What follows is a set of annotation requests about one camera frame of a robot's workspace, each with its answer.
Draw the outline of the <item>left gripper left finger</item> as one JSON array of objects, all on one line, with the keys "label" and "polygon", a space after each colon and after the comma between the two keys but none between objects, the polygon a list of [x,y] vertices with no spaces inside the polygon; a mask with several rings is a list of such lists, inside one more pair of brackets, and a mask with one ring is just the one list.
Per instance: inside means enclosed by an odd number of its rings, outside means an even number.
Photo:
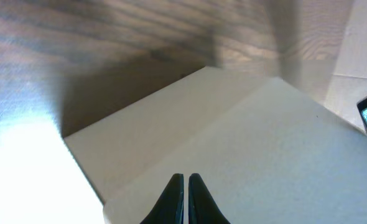
[{"label": "left gripper left finger", "polygon": [[184,221],[184,175],[174,174],[141,224],[182,224]]}]

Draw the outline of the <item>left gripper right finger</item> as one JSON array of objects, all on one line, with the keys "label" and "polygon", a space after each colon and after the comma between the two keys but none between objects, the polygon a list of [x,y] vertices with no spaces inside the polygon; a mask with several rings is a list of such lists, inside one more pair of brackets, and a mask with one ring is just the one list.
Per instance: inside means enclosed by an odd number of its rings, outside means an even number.
[{"label": "left gripper right finger", "polygon": [[202,177],[193,173],[188,183],[189,224],[230,224],[221,213]]}]

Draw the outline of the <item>brown cardboard box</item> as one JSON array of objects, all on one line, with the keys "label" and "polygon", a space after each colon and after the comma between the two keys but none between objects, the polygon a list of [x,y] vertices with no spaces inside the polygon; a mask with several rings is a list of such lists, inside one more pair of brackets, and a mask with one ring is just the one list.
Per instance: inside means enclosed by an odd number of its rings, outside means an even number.
[{"label": "brown cardboard box", "polygon": [[202,177],[230,223],[367,223],[367,136],[333,114],[351,1],[271,8],[281,56],[205,67],[66,138],[105,200],[140,223],[174,174]]}]

